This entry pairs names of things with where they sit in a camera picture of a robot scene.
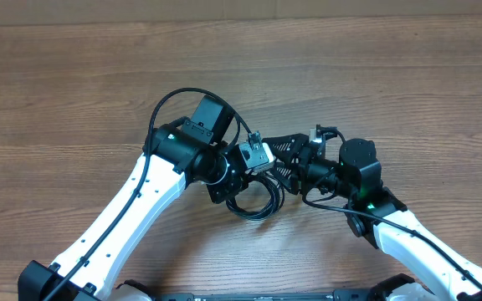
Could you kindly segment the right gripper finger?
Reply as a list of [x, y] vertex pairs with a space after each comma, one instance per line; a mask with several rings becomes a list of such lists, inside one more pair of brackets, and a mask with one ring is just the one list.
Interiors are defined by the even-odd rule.
[[300, 191], [299, 177], [284, 162], [277, 162], [272, 168], [272, 175], [289, 193], [297, 195]]
[[309, 136], [305, 134], [263, 138], [263, 142], [269, 146], [272, 154], [280, 161], [292, 161], [308, 141]]

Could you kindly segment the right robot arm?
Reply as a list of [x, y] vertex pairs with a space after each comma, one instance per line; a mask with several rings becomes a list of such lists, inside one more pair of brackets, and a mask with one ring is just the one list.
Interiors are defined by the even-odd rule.
[[482, 268], [433, 235], [382, 181], [382, 166], [373, 141], [343, 139], [337, 161], [324, 157], [333, 130], [314, 140], [308, 135], [266, 138], [288, 190], [303, 197], [317, 189], [323, 198], [304, 204], [331, 210], [328, 201], [346, 199], [340, 212], [351, 231], [398, 260], [437, 300], [482, 300]]

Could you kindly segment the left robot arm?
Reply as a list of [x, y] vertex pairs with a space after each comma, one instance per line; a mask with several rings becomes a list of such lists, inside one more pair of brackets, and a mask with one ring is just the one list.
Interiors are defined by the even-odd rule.
[[219, 96], [204, 91], [190, 117], [155, 126], [153, 110], [141, 156], [130, 176], [88, 229], [50, 265], [32, 261], [18, 277], [21, 300], [146, 299], [115, 289], [123, 266], [161, 213], [195, 181], [218, 195], [233, 176], [223, 142], [231, 122], [245, 123]]

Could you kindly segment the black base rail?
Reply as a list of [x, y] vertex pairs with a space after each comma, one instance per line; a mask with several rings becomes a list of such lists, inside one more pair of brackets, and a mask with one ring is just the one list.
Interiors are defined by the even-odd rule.
[[367, 301], [369, 288], [341, 288], [318, 293], [231, 293], [193, 294], [165, 293], [156, 296], [156, 301]]

